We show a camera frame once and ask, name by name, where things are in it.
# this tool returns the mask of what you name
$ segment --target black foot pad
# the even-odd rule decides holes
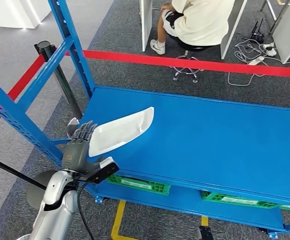
[[[208,226],[199,226],[200,240],[214,240],[211,228]]]

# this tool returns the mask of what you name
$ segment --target blue shelf board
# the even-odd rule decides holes
[[[125,200],[160,209],[208,216],[213,219],[285,232],[281,210],[203,201],[199,190],[171,186],[169,195],[161,195],[103,181],[97,186],[100,197]]]
[[[149,130],[106,155],[123,172],[290,201],[290,108],[98,86],[82,122],[151,106]]]

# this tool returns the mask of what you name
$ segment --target white sneaker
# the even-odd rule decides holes
[[[165,46],[159,47],[159,41],[152,39],[150,42],[150,46],[151,49],[156,51],[159,55],[165,54]]]

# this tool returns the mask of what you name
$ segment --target shorts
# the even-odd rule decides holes
[[[173,37],[177,37],[174,29],[174,22],[177,19],[183,17],[183,13],[179,13],[177,11],[171,11],[168,9],[165,9],[162,11],[162,18],[163,21],[162,27],[168,34]]]

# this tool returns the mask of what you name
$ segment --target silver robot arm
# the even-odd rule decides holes
[[[64,192],[73,178],[67,171],[54,173],[47,185],[44,198],[29,240],[64,240],[78,210],[76,190]]]
[[[78,181],[99,184],[119,170],[110,156],[88,162],[89,142],[95,127],[92,121],[85,123],[73,135],[64,148],[63,170],[54,173],[49,180],[33,232],[17,240],[65,240],[79,209]]]

